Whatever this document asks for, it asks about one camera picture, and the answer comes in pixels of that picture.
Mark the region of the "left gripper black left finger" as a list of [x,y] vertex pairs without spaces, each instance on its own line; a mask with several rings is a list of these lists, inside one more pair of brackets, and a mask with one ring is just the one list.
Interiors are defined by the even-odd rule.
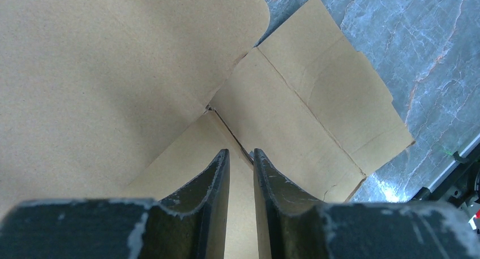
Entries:
[[1,220],[2,258],[223,258],[229,151],[163,198],[23,201]]

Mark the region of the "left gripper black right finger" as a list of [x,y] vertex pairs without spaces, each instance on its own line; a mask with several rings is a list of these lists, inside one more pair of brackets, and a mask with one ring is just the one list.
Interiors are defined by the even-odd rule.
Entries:
[[253,152],[260,258],[478,258],[479,236],[446,202],[326,203]]

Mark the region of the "cardboard box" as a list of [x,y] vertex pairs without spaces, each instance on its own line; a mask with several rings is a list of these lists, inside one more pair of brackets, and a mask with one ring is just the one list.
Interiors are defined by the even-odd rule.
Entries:
[[1,220],[45,199],[162,200],[227,149],[223,258],[260,258],[253,152],[346,202],[414,143],[321,0],[1,0]]

